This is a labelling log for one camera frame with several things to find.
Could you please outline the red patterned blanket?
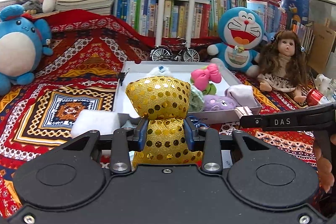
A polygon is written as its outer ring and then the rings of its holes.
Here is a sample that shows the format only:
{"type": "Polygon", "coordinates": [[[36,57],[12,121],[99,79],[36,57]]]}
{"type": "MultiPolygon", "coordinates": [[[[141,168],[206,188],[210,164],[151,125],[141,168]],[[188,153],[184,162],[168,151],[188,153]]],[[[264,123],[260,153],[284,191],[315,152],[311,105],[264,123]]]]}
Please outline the red patterned blanket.
{"type": "Polygon", "coordinates": [[[318,176],[309,164],[311,174],[255,172],[243,151],[264,147],[239,143],[259,139],[250,128],[218,133],[221,174],[201,164],[134,167],[134,151],[131,172],[113,174],[113,133],[72,139],[70,127],[83,109],[113,110],[117,75],[125,62],[143,62],[134,49],[147,41],[112,16],[85,11],[48,23],[61,40],[54,55],[1,108],[1,184],[17,194],[12,200],[1,187],[1,223],[335,223],[332,202],[315,198],[318,176]]]}

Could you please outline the pale pink soft cloth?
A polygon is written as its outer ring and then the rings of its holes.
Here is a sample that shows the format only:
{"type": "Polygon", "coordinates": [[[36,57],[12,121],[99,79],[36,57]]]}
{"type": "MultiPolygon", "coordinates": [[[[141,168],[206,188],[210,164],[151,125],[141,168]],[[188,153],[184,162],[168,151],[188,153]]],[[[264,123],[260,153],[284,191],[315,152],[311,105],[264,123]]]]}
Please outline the pale pink soft cloth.
{"type": "Polygon", "coordinates": [[[235,100],[239,106],[257,107],[253,89],[249,85],[232,85],[225,90],[224,95],[235,100]]]}

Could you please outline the red shiny cup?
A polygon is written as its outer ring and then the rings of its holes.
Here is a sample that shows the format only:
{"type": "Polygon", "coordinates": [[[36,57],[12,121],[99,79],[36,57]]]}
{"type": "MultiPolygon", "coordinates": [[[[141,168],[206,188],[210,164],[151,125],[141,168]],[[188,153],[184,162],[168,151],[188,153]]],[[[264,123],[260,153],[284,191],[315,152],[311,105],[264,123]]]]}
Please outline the red shiny cup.
{"type": "Polygon", "coordinates": [[[311,89],[306,96],[308,106],[323,105],[327,102],[326,97],[317,89],[311,89]]]}

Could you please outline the blue printed carton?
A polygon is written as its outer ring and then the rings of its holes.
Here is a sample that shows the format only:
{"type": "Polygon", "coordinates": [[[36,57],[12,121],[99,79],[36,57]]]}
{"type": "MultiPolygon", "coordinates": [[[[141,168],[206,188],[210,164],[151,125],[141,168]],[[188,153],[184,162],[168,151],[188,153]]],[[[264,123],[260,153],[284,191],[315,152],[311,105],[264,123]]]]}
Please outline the blue printed carton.
{"type": "Polygon", "coordinates": [[[281,0],[281,7],[292,14],[292,19],[307,24],[309,18],[310,0],[281,0]]]}

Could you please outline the Doraemon blue plush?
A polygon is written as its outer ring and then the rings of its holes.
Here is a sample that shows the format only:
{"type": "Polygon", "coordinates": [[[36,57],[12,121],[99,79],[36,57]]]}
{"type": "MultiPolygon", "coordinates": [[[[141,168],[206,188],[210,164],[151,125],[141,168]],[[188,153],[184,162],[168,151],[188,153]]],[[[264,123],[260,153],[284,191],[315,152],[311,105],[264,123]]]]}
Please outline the Doraemon blue plush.
{"type": "Polygon", "coordinates": [[[266,38],[260,16],[245,7],[226,11],[218,23],[221,42],[208,46],[211,62],[256,78],[260,74],[260,53],[255,48],[266,38]]]}

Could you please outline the green striped fabric toy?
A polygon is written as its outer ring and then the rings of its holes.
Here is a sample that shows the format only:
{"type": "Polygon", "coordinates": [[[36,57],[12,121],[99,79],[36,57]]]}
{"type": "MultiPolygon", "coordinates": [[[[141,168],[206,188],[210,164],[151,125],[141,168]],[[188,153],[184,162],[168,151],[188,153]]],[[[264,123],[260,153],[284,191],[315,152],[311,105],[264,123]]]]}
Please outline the green striped fabric toy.
{"type": "Polygon", "coordinates": [[[204,108],[204,102],[203,93],[192,84],[190,86],[189,113],[201,112],[204,108]]]}

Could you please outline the small pink striped box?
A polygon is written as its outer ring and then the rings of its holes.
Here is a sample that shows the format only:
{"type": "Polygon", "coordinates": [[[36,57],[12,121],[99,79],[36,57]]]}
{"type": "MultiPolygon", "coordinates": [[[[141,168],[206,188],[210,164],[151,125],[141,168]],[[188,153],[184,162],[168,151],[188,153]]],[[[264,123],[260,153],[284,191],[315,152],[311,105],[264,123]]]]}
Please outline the small pink striped box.
{"type": "Polygon", "coordinates": [[[244,116],[251,116],[253,115],[252,110],[248,106],[238,106],[235,108],[235,113],[238,118],[242,118],[244,116]]]}

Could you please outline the gold sequin plush toy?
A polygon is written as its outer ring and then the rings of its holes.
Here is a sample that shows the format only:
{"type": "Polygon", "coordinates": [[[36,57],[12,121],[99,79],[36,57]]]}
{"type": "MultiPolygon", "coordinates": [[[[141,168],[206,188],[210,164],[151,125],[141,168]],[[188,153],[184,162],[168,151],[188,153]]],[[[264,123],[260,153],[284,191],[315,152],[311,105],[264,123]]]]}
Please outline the gold sequin plush toy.
{"type": "Polygon", "coordinates": [[[125,93],[137,114],[149,120],[145,147],[134,153],[134,167],[201,164],[203,153],[188,149],[183,129],[189,108],[189,83],[167,76],[148,77],[129,83],[125,93]]]}

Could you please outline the round blue mouse plush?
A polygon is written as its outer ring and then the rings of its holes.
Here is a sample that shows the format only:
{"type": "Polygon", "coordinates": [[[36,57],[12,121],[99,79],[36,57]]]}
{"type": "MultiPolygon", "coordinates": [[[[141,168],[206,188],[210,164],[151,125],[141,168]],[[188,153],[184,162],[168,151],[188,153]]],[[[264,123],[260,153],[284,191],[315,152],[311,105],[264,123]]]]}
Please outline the round blue mouse plush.
{"type": "Polygon", "coordinates": [[[51,29],[44,19],[34,19],[21,5],[1,10],[1,96],[13,85],[33,82],[33,71],[43,55],[50,56],[51,29]]]}

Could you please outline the row of upright books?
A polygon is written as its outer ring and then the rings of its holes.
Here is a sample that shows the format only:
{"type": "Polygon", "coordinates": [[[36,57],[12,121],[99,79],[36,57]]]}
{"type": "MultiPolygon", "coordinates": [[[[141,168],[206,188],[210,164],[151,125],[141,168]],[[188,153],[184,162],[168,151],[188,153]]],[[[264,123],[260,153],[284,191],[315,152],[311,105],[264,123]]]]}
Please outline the row of upright books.
{"type": "MultiPolygon", "coordinates": [[[[154,37],[157,32],[158,0],[117,0],[116,16],[142,36],[154,37]]],[[[276,32],[289,26],[292,14],[263,1],[196,0],[194,5],[193,39],[216,36],[222,15],[235,7],[247,7],[260,16],[266,32],[276,32]]],[[[165,0],[163,17],[164,38],[185,38],[189,2],[165,0]]]]}

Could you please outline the miniature metal bicycle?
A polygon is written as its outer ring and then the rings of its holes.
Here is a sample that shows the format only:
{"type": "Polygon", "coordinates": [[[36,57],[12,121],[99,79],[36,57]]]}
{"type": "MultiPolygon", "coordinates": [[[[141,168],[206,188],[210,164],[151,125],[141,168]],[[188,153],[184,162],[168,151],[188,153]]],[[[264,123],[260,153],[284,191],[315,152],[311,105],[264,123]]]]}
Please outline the miniature metal bicycle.
{"type": "Polygon", "coordinates": [[[182,61],[188,63],[197,63],[200,61],[199,53],[187,47],[187,41],[184,38],[178,38],[182,43],[182,48],[178,52],[173,52],[167,46],[155,46],[151,50],[150,58],[152,61],[182,61]]]}

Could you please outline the grey plush toy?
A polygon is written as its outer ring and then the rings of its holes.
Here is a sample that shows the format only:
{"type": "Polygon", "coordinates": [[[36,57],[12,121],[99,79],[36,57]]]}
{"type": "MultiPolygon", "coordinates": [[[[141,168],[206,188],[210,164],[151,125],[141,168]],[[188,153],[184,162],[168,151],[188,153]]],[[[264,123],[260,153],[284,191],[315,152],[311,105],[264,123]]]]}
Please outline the grey plush toy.
{"type": "Polygon", "coordinates": [[[19,3],[23,6],[25,12],[30,15],[42,12],[42,4],[39,0],[19,0],[19,3]]]}

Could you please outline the green plush with pink bow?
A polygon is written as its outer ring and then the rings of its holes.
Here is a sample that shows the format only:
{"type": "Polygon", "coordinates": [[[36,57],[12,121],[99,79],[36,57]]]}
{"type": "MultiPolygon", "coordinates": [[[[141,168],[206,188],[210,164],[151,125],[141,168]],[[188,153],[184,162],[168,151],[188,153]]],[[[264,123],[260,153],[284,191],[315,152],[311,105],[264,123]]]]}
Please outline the green plush with pink bow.
{"type": "Polygon", "coordinates": [[[215,84],[222,81],[222,75],[219,67],[211,63],[205,68],[192,71],[190,80],[203,95],[215,95],[217,93],[215,84]]]}

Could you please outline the white fluffy plush toy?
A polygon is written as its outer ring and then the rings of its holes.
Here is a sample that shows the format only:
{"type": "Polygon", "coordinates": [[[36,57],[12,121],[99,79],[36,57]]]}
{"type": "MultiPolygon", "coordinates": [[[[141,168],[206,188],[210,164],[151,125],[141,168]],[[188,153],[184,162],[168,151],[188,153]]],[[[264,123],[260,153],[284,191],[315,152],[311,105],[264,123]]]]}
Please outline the white fluffy plush toy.
{"type": "Polygon", "coordinates": [[[157,66],[153,68],[149,73],[146,74],[146,77],[155,77],[155,76],[167,76],[172,77],[169,67],[165,67],[163,65],[157,66]]]}

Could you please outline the purple plush toy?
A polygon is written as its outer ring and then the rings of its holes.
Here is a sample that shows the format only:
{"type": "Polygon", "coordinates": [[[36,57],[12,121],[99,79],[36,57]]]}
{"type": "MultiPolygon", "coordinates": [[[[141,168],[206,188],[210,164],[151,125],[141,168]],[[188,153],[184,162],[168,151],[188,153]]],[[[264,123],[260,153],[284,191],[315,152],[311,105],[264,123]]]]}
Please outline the purple plush toy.
{"type": "Polygon", "coordinates": [[[237,102],[227,96],[218,96],[207,94],[204,96],[203,111],[224,111],[233,110],[237,102]]]}

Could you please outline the brown haired doll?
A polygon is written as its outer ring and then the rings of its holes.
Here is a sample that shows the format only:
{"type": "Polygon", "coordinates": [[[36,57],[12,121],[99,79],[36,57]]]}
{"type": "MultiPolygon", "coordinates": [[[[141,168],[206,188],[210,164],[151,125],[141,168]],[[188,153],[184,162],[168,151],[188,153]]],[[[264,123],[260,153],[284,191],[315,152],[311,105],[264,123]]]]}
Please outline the brown haired doll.
{"type": "Polygon", "coordinates": [[[282,30],[260,53],[259,88],[263,92],[278,91],[294,94],[294,101],[303,103],[302,88],[307,85],[305,53],[297,34],[282,30]]]}

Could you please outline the black binder clip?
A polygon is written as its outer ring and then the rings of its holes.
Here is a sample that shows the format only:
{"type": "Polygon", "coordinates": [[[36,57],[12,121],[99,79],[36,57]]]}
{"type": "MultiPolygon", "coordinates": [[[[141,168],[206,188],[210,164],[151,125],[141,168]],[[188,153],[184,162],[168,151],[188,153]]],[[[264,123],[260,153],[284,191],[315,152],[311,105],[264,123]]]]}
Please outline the black binder clip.
{"type": "Polygon", "coordinates": [[[119,84],[120,86],[122,86],[123,81],[124,81],[126,75],[129,73],[129,71],[130,71],[130,69],[128,68],[126,71],[120,72],[120,73],[117,75],[118,84],[119,84]]]}

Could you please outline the white foam block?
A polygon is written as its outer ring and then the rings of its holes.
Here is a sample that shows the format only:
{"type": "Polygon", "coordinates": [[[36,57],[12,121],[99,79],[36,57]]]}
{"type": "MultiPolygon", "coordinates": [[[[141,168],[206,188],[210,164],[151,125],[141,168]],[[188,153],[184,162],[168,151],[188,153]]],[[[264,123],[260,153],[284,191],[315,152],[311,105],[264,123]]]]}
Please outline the white foam block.
{"type": "Polygon", "coordinates": [[[109,135],[121,127],[118,114],[103,110],[82,110],[76,118],[71,137],[76,138],[90,130],[97,130],[100,135],[109,135]]]}

